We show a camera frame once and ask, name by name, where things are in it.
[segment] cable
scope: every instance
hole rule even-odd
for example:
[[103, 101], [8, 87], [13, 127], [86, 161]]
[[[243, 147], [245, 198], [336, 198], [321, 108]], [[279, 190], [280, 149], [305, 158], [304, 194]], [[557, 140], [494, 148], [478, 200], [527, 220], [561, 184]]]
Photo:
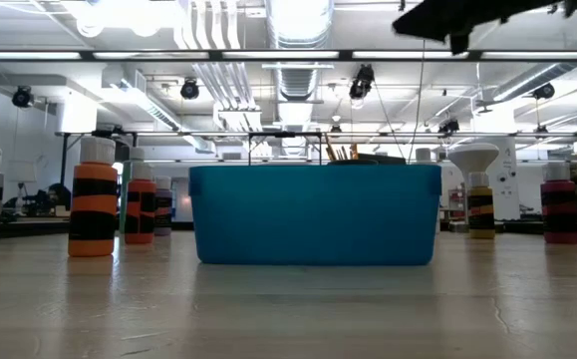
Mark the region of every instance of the cable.
[[390, 132], [392, 132], [392, 136], [395, 138], [395, 144], [397, 144], [397, 148], [399, 149], [399, 153], [401, 154], [402, 159], [406, 159], [406, 155], [401, 150], [401, 146], [399, 145], [399, 141], [397, 140], [397, 134], [395, 133], [395, 129], [392, 127], [392, 123], [390, 122], [390, 118], [388, 117], [388, 111], [386, 111], [386, 105], [384, 105], [384, 100], [381, 98], [381, 91], [379, 91], [379, 85], [377, 84], [377, 80], [373, 81], [375, 83], [375, 89], [377, 90], [377, 95], [379, 96], [379, 103], [381, 103], [381, 109], [384, 111], [384, 116], [386, 117], [386, 122], [390, 127]]
[[424, 51], [421, 56], [421, 75], [419, 78], [419, 94], [417, 101], [417, 123], [415, 124], [415, 131], [412, 134], [412, 140], [410, 142], [410, 155], [408, 156], [408, 163], [412, 160], [412, 152], [415, 150], [415, 140], [417, 139], [417, 130], [419, 129], [419, 119], [421, 117], [421, 92], [423, 91], [424, 85], [424, 69], [426, 67], [426, 40], [424, 40]]
[[34, 10], [25, 10], [22, 8], [19, 8], [17, 6], [14, 5], [10, 5], [10, 4], [0, 4], [0, 6], [7, 8], [7, 9], [11, 9], [11, 10], [15, 10], [15, 11], [20, 11], [26, 14], [33, 14], [33, 15], [70, 15], [71, 12], [69, 11], [34, 11]]

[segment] white ductwork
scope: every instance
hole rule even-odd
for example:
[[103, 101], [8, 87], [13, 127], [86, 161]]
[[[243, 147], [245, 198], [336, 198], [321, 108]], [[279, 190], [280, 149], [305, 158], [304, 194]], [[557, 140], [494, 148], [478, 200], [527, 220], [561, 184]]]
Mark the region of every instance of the white ductwork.
[[[268, 32], [276, 49], [323, 49], [328, 45], [333, 0], [266, 0]], [[279, 120], [285, 127], [306, 130], [312, 116], [312, 100], [319, 70], [275, 70]], [[298, 155], [294, 142], [284, 144], [287, 155]]]

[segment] ceiling pipe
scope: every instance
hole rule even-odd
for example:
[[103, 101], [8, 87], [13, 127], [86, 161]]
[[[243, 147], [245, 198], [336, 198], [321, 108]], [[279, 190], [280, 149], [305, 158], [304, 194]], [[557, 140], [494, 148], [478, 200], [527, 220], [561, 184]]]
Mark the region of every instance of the ceiling pipe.
[[[208, 37], [206, 36], [206, 3], [205, 0], [193, 0], [195, 8], [197, 9], [197, 21], [195, 24], [195, 37], [202, 49], [211, 49]], [[206, 72], [206, 76], [210, 78], [216, 85], [217, 89], [221, 90], [221, 94], [226, 99], [229, 109], [237, 109], [237, 100], [230, 89], [228, 80], [224, 77], [223, 72], [218, 64], [210, 64], [211, 72]]]
[[[228, 0], [226, 3], [226, 10], [228, 14], [228, 43], [231, 49], [241, 49], [239, 45], [239, 36], [237, 35], [237, 0]], [[248, 81], [248, 73], [243, 63], [237, 63], [234, 66], [235, 77], [241, 82], [244, 100], [251, 110], [256, 110], [255, 99], [252, 95], [250, 82]]]
[[[265, 0], [266, 23], [275, 49], [324, 49], [332, 28], [333, 0]], [[304, 130], [312, 117], [313, 105], [305, 103], [314, 95], [320, 70], [275, 70], [279, 119], [288, 131]], [[282, 141], [286, 155], [300, 155], [306, 141]]]
[[[177, 28], [173, 29], [173, 39], [177, 47], [179, 49], [189, 48], [191, 50], [197, 50], [199, 47], [192, 33], [192, 9], [190, 8], [190, 0], [177, 0], [177, 11], [179, 12], [180, 23]], [[217, 87], [217, 84], [206, 75], [210, 72], [207, 64], [195, 63], [192, 65], [192, 69], [197, 74], [197, 77], [204, 83], [213, 100], [217, 102], [217, 106], [221, 108], [220, 110], [228, 109], [229, 104]]]
[[[210, 35], [212, 41], [215, 43], [217, 49], [225, 49], [226, 44], [223, 39], [223, 35], [221, 33], [221, 1], [220, 0], [210, 0], [211, 10], [212, 10], [212, 28], [210, 31]], [[230, 76], [232, 83], [237, 91], [237, 96], [239, 97], [238, 102], [242, 105], [241, 107], [247, 109], [249, 108], [248, 101], [245, 98], [244, 89], [241, 86], [241, 82], [237, 77], [235, 69], [233, 68], [231, 63], [228, 64], [219, 64], [220, 72], [224, 72], [224, 70]], [[230, 85], [226, 83], [226, 90], [230, 92]]]

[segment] blue plastic bin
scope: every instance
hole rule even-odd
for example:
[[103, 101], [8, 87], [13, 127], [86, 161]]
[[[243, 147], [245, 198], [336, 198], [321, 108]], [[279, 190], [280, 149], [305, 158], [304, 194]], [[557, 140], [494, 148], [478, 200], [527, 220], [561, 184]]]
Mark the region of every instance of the blue plastic bin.
[[439, 166], [190, 169], [197, 255], [214, 264], [424, 265]]

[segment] fluorescent light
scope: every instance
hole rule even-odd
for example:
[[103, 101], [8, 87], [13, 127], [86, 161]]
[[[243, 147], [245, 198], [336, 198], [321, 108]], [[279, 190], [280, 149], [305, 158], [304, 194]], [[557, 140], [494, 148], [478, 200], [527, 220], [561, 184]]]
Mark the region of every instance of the fluorescent light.
[[261, 64], [264, 70], [320, 70], [320, 69], [334, 69], [332, 64]]
[[80, 60], [77, 52], [0, 52], [0, 60]]
[[482, 59], [486, 60], [577, 60], [577, 51], [543, 51], [543, 52], [510, 52], [485, 51]]
[[150, 132], [150, 133], [138, 133], [138, 136], [146, 136], [146, 137], [172, 137], [172, 136], [179, 136], [179, 133], [168, 133], [168, 132]]
[[465, 52], [453, 55], [450, 51], [355, 51], [352, 53], [353, 59], [397, 59], [397, 60], [421, 60], [421, 59], [464, 59], [469, 56]]
[[223, 132], [223, 133], [199, 133], [199, 132], [191, 132], [189, 133], [190, 135], [193, 136], [207, 136], [207, 137], [248, 137], [248, 133], [229, 133], [229, 132]]
[[145, 60], [206, 60], [208, 59], [207, 52], [95, 52], [93, 55], [100, 60], [129, 60], [129, 59], [145, 59]]
[[280, 51], [226, 51], [224, 59], [337, 59], [339, 51], [280, 50]]
[[328, 133], [328, 137], [371, 137], [371, 136], [379, 136], [381, 133]]

